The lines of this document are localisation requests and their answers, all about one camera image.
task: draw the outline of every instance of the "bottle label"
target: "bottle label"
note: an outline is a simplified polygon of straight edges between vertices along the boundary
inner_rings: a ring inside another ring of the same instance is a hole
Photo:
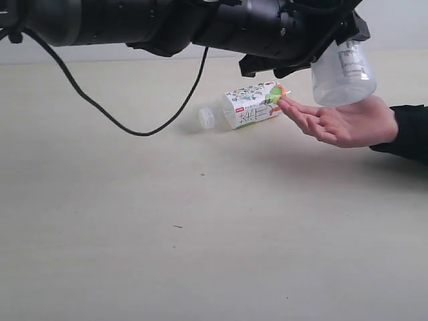
[[[282,113],[278,100],[287,92],[271,81],[226,93],[235,109],[236,128],[242,128]]]
[[[350,40],[341,44],[338,48],[340,63],[346,78],[360,78],[366,74],[366,65],[358,46],[359,42]]]

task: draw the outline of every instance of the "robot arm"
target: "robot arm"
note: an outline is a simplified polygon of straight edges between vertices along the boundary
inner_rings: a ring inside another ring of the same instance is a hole
[[[54,46],[125,43],[172,57],[190,43],[246,54],[243,76],[283,78],[333,42],[370,37],[362,0],[0,0],[0,28]]]

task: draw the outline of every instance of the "white wall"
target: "white wall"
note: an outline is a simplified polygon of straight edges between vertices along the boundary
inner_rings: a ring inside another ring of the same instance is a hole
[[[426,0],[364,0],[358,12],[367,20],[372,39],[369,49],[428,49],[428,2]],[[142,50],[125,45],[97,45],[86,47],[57,48],[68,62],[94,60],[154,59]],[[203,49],[190,46],[177,58],[195,58]],[[234,56],[235,53],[212,50],[211,56]],[[23,45],[0,43],[0,64],[46,62],[49,58],[31,40]]]

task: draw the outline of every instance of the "bottle cap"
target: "bottle cap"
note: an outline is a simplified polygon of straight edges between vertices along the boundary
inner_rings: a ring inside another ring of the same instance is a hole
[[[199,122],[201,123],[204,129],[214,128],[215,119],[213,111],[208,108],[202,108],[199,110]]]

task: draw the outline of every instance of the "plastic bottle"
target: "plastic bottle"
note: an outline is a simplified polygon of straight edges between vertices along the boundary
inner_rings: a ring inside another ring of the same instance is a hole
[[[225,120],[231,129],[261,122],[282,113],[278,100],[287,92],[277,81],[270,81],[228,92],[213,107],[199,111],[199,122],[204,129],[218,127]]]
[[[312,64],[315,102],[321,106],[342,106],[359,102],[377,88],[362,44],[333,41],[321,58]]]

